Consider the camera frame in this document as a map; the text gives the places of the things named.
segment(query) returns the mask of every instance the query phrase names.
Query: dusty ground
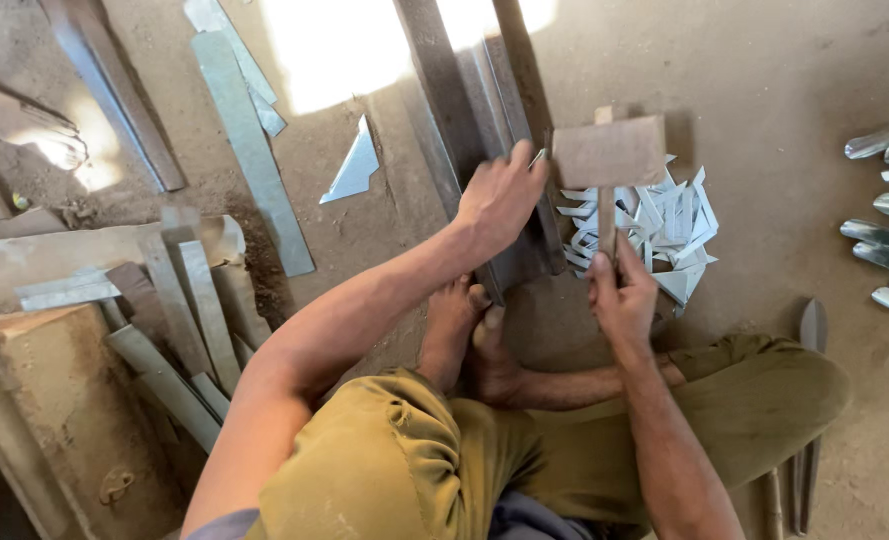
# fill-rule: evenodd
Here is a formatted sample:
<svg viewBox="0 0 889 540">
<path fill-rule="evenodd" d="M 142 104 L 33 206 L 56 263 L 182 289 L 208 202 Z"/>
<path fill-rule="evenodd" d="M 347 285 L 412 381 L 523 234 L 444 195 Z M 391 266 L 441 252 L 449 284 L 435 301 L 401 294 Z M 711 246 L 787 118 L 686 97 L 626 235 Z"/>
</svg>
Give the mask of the dusty ground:
<svg viewBox="0 0 889 540">
<path fill-rule="evenodd" d="M 289 122 L 272 148 L 318 265 L 293 279 L 284 279 L 268 251 L 188 46 L 193 30 L 180 2 L 107 4 L 189 187 L 155 194 L 126 142 L 107 144 L 111 131 L 30 0 L 0 0 L 0 85 L 78 123 L 100 150 L 84 176 L 99 182 L 110 166 L 121 178 L 88 193 L 73 176 L 0 143 L 3 186 L 53 208 L 86 200 L 99 211 L 95 226 L 153 221 L 164 204 L 232 214 L 245 226 L 261 309 L 275 324 L 444 223 L 395 88 L 362 82 L 400 60 L 390 1 L 341 8 L 222 2 Z M 877 177 L 881 163 L 843 157 L 848 139 L 889 124 L 889 3 L 547 0 L 526 2 L 526 14 L 537 4 L 551 8 L 537 9 L 549 17 L 531 36 L 536 65 L 527 99 L 546 96 L 561 127 L 589 123 L 596 107 L 612 102 L 664 112 L 669 150 L 680 155 L 676 174 L 707 168 L 723 224 L 708 251 L 721 262 L 708 269 L 662 345 L 703 345 L 733 331 L 794 337 L 803 299 L 821 298 L 831 326 L 828 355 L 852 375 L 855 399 L 824 438 L 813 536 L 889 537 L 889 312 L 869 298 L 889 273 L 854 259 L 851 242 L 837 234 L 852 217 L 889 225 L 870 205 L 889 190 Z M 520 63 L 525 53 L 514 50 Z M 308 67 L 307 58 L 318 64 Z M 307 87 L 316 79 L 317 95 Z M 309 96 L 320 99 L 312 104 Z M 382 164 L 371 190 L 318 205 L 365 112 Z M 582 295 L 570 276 L 511 295 L 518 322 L 511 346 L 523 362 L 548 369 L 598 362 L 601 344 Z M 418 309 L 362 370 L 413 362 L 422 328 Z M 735 497 L 750 536 L 762 537 L 754 489 Z"/>
</svg>

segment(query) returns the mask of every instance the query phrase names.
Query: hand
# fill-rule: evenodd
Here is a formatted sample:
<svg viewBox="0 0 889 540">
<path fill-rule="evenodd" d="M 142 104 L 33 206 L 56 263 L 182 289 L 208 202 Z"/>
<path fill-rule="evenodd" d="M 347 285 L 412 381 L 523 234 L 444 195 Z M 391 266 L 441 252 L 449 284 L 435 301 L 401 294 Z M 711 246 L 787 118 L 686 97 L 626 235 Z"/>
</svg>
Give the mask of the hand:
<svg viewBox="0 0 889 540">
<path fill-rule="evenodd" d="M 548 162 L 539 159 L 529 169 L 532 153 L 531 141 L 518 142 L 510 162 L 499 157 L 482 163 L 464 190 L 454 224 L 470 227 L 484 261 L 517 239 L 544 193 Z"/>
<path fill-rule="evenodd" d="M 657 302 L 657 281 L 648 274 L 623 234 L 618 235 L 617 255 L 623 284 L 618 286 L 618 276 L 607 255 L 597 252 L 584 274 L 590 280 L 587 300 L 611 347 L 650 353 L 649 334 Z"/>
</svg>

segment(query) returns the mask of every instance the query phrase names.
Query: man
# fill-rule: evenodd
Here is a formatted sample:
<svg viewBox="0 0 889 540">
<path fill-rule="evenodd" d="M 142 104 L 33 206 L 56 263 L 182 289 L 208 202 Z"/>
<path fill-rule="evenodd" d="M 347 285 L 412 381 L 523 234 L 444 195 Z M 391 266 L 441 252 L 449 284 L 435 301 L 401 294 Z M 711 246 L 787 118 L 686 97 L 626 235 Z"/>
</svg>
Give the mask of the man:
<svg viewBox="0 0 889 540">
<path fill-rule="evenodd" d="M 503 312 L 482 318 L 468 272 L 517 238 L 543 193 L 548 164 L 529 169 L 532 153 L 522 141 L 481 165 L 451 224 L 313 301 L 258 350 L 183 537 L 579 539 L 605 524 L 743 537 L 726 488 L 820 434 L 847 403 L 846 376 L 763 336 L 655 357 L 657 286 L 627 241 L 618 275 L 602 254 L 587 273 L 614 366 L 521 368 L 501 343 Z M 312 412 L 436 290 L 415 372 L 357 378 Z M 446 399 L 469 341 L 478 400 Z"/>
</svg>

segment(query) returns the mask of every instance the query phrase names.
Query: triangular metal piece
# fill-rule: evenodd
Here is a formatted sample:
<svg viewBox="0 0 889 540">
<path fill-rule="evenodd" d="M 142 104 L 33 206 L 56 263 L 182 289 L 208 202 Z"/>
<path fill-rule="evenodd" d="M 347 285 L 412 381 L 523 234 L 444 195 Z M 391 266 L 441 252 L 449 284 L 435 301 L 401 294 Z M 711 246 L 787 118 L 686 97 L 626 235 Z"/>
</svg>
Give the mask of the triangular metal piece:
<svg viewBox="0 0 889 540">
<path fill-rule="evenodd" d="M 370 178 L 378 170 L 378 154 L 374 152 L 371 131 L 367 129 L 367 118 L 362 114 L 358 122 L 358 137 L 344 158 L 338 176 L 331 182 L 327 193 L 321 196 L 320 204 L 330 203 L 350 195 L 364 193 L 370 187 Z"/>
</svg>

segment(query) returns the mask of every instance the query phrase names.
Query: olive green pants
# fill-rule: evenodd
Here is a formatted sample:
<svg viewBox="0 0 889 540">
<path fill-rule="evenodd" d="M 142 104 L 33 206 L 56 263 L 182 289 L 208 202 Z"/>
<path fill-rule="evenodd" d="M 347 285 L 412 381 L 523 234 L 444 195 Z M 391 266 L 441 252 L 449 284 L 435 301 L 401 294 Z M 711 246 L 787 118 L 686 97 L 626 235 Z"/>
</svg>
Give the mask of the olive green pants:
<svg viewBox="0 0 889 540">
<path fill-rule="evenodd" d="M 728 488 L 789 458 L 848 402 L 845 373 L 786 339 L 731 336 L 672 362 L 688 380 L 675 400 Z M 564 517 L 646 523 L 623 400 L 500 411 L 404 369 L 357 378 L 296 437 L 247 538 L 482 539 L 509 487 Z"/>
</svg>

